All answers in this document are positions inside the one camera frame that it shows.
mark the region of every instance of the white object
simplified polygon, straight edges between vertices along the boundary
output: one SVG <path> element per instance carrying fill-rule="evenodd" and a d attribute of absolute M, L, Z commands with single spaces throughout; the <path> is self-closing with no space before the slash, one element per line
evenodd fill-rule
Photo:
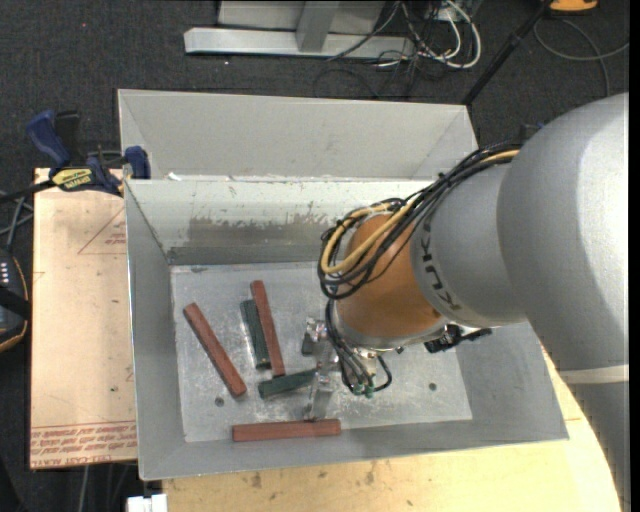
<path fill-rule="evenodd" d="M 154 494 L 150 498 L 133 496 L 127 499 L 126 512 L 167 512 L 168 510 L 166 494 Z"/>

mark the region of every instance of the red stick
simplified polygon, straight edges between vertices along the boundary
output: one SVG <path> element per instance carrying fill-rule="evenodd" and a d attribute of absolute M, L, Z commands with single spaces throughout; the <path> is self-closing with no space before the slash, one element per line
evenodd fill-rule
<path fill-rule="evenodd" d="M 216 370 L 218 370 L 220 377 L 222 377 L 231 395 L 237 398 L 245 394 L 247 392 L 246 384 L 242 380 L 242 377 L 240 377 L 236 367 L 233 366 L 231 359 L 229 359 L 229 356 L 218 341 L 218 338 L 198 305 L 195 302 L 189 304 L 184 308 L 184 316 L 187 318 L 193 332 L 196 333 L 196 336 L 209 355 L 209 359 L 211 359 Z"/>
<path fill-rule="evenodd" d="M 337 436 L 342 431 L 340 420 L 279 421 L 275 423 L 250 423 L 234 425 L 233 440 L 265 441 L 268 439 L 291 439 L 294 437 Z"/>
<path fill-rule="evenodd" d="M 253 281 L 251 283 L 251 294 L 258 308 L 258 318 L 264 333 L 264 340 L 269 351 L 269 359 L 271 359 L 271 374 L 274 377 L 281 377 L 285 374 L 284 361 L 280 352 L 280 343 L 278 342 L 278 334 L 276 326 L 271 316 L 271 307 L 267 299 L 267 291 L 262 281 Z"/>

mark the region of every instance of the black floor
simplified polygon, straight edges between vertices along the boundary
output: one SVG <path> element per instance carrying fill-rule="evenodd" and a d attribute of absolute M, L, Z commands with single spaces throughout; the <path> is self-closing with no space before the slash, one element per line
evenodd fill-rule
<path fill-rule="evenodd" d="M 570 21 L 607 53 L 628 38 L 630 1 L 600 3 L 589 16 Z M 24 131 L 46 108 L 81 112 L 85 149 L 98 143 L 118 147 L 119 88 L 459 103 L 536 5 L 537 0 L 485 0 L 475 20 L 483 46 L 479 64 L 451 72 L 425 63 L 412 76 L 406 65 L 394 74 L 348 60 L 186 56 L 182 34 L 211 25 L 214 2 L 5 0 L 0 4 L 0 190 L 24 188 L 34 167 L 50 165 Z M 558 50 L 592 55 L 590 43 L 566 23 L 543 20 L 539 28 Z M 604 63 L 609 93 L 628 91 L 629 51 Z M 605 85 L 600 61 L 559 58 L 530 34 L 472 105 L 478 141 L 484 145 L 517 136 L 522 125 L 545 123 L 603 97 Z M 11 213 L 0 206 L 0 229 Z M 27 275 L 32 237 L 27 224 L 13 245 Z M 34 512 L 77 510 L 84 468 L 32 472 L 27 467 L 29 346 L 27 338 L 0 354 L 0 511 L 12 512 L 18 503 Z M 135 468 L 123 465 L 91 468 L 84 510 L 108 510 L 110 501 L 112 510 L 119 510 L 120 495 L 144 491 L 135 474 Z"/>

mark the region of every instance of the yellow cable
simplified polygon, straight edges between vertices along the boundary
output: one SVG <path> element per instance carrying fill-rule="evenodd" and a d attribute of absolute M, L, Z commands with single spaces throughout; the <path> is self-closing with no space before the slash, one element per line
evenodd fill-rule
<path fill-rule="evenodd" d="M 342 236 L 342 234 L 344 233 L 344 231 L 346 231 L 346 228 L 344 227 L 344 223 L 343 225 L 339 226 L 338 229 L 336 229 L 336 231 L 333 233 L 333 235 L 331 236 L 331 238 L 329 239 L 329 242 L 327 243 L 327 247 L 324 251 L 324 253 L 322 254 L 322 260 L 320 262 L 320 268 L 322 269 L 322 271 L 325 274 L 333 274 L 335 272 L 339 272 L 345 268 L 351 268 L 357 261 L 358 259 L 360 259 L 360 257 L 367 252 L 371 246 L 376 242 L 376 240 L 378 240 L 378 238 L 380 238 L 389 228 L 391 228 L 392 226 L 394 226 L 395 224 L 397 224 L 400 221 L 400 218 L 409 210 L 409 208 L 411 208 L 411 205 L 413 204 L 413 201 L 408 202 L 406 205 L 404 205 L 402 208 L 400 208 L 397 212 L 395 212 L 387 222 L 385 222 L 382 226 L 380 226 L 378 229 L 376 229 L 371 236 L 369 236 L 369 238 L 367 238 L 363 243 L 361 243 L 355 251 L 353 251 L 351 254 L 349 254 L 349 256 L 347 256 L 343 261 L 341 261 L 340 263 L 338 263 L 337 265 L 334 265 L 333 267 L 329 266 L 329 254 L 331 254 L 331 251 L 333 250 L 333 247 L 335 246 L 335 244 L 337 243 L 338 239 L 340 238 L 340 236 Z M 363 213 L 369 213 L 372 210 L 373 211 L 385 211 L 387 209 L 387 205 L 379 205 L 375 208 L 363 208 L 361 210 L 358 210 L 357 212 L 355 212 L 355 214 L 358 214 L 360 212 Z M 351 220 L 351 222 L 349 222 L 347 228 L 349 226 L 351 226 L 355 221 L 356 218 L 353 218 L 353 216 L 350 216 L 347 220 Z"/>
<path fill-rule="evenodd" d="M 502 153 L 496 153 L 495 155 L 491 155 L 483 160 L 480 160 L 480 164 L 493 162 L 495 160 L 500 160 L 503 158 L 512 158 L 519 153 L 518 149 L 510 149 L 507 151 L 503 151 Z M 387 222 L 385 222 L 382 226 L 380 226 L 376 231 L 374 231 L 369 238 L 367 238 L 362 244 L 360 244 L 349 256 L 347 256 L 343 261 L 334 265 L 332 267 L 329 266 L 329 255 L 333 251 L 333 248 L 338 243 L 338 240 L 342 235 L 361 217 L 365 217 L 370 215 L 371 213 L 378 213 L 382 211 L 386 211 L 389 203 L 381 203 L 374 207 L 365 207 L 360 208 L 353 212 L 349 217 L 347 217 L 341 225 L 339 225 L 336 230 L 333 232 L 329 241 L 327 242 L 327 246 L 325 247 L 324 252 L 322 253 L 320 260 L 320 268 L 325 274 L 334 274 L 336 272 L 340 272 L 345 268 L 351 268 L 357 260 L 367 252 L 371 246 L 380 238 L 389 228 L 394 226 L 400 221 L 400 218 L 411 208 L 411 205 L 414 201 L 408 202 L 405 206 L 400 208 L 396 213 L 394 213 L 391 218 Z"/>

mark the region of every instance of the cable bundle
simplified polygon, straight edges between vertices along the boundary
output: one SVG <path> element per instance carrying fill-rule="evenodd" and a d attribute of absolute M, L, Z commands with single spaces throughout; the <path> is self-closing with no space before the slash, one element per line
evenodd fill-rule
<path fill-rule="evenodd" d="M 387 381 L 375 387 L 373 377 L 366 371 L 355 349 L 335 329 L 332 317 L 335 301 L 353 295 L 366 284 L 381 277 L 411 239 L 411 234 L 421 222 L 434 214 L 438 205 L 453 188 L 488 167 L 510 162 L 518 154 L 519 148 L 519 144 L 507 142 L 478 149 L 428 187 L 404 199 L 390 198 L 352 210 L 323 234 L 317 271 L 322 291 L 329 298 L 325 310 L 325 325 L 329 341 L 338 355 L 342 381 L 352 393 L 371 397 L 374 392 L 381 391 L 391 384 L 391 372 L 382 357 L 378 356 L 387 374 Z M 389 214 L 388 220 L 338 263 L 345 235 L 381 213 Z M 410 230 L 410 235 L 406 237 L 400 249 L 386 266 L 374 275 L 382 255 L 407 230 Z"/>

